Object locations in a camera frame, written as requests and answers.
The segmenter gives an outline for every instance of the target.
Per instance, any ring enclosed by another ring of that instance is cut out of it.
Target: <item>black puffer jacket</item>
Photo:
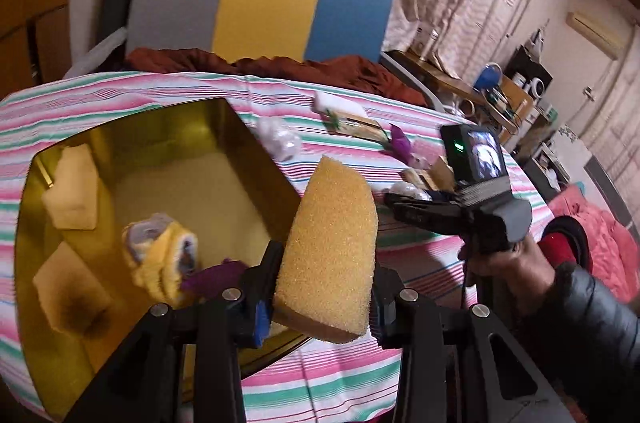
[[[591,423],[640,421],[640,325],[604,284],[560,265],[527,326],[550,358],[545,374],[561,380]]]

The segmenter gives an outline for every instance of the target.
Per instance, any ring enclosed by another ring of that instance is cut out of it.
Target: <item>hand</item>
[[[466,245],[460,250],[458,258],[467,259]],[[475,275],[492,276],[505,281],[523,315],[532,314],[542,306],[556,278],[555,270],[529,234],[513,251],[472,255],[466,261],[466,267]]]

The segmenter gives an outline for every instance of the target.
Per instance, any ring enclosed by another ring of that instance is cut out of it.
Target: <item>screw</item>
[[[415,302],[418,300],[418,292],[415,289],[405,288],[400,292],[400,298],[407,302]]]
[[[491,311],[489,311],[489,308],[484,304],[475,304],[471,308],[471,313],[473,313],[476,317],[479,317],[479,318],[487,318],[489,316],[489,313],[491,313]]]
[[[228,288],[222,292],[222,298],[224,300],[228,300],[229,302],[238,300],[240,298],[240,295],[242,295],[242,292],[238,288]]]
[[[167,313],[169,313],[169,306],[164,303],[154,304],[151,306],[149,312],[155,317],[164,317]]]

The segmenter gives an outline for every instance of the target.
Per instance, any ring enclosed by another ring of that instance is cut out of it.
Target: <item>brown blanket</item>
[[[137,48],[127,55],[125,66],[127,69],[149,73],[203,71],[311,82],[364,91],[407,104],[427,107],[421,92],[402,83],[380,64],[358,55],[346,55],[325,62],[307,60],[303,63],[287,57],[276,57],[273,60],[267,57],[256,60],[243,58],[234,64],[229,64],[213,53],[196,48],[178,50]]]

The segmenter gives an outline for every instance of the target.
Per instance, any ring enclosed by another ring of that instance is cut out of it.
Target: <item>pink clothing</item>
[[[640,289],[638,246],[628,230],[585,199],[576,185],[569,186],[549,203],[556,217],[570,215],[584,228],[593,259],[593,275],[621,302],[631,300]]]

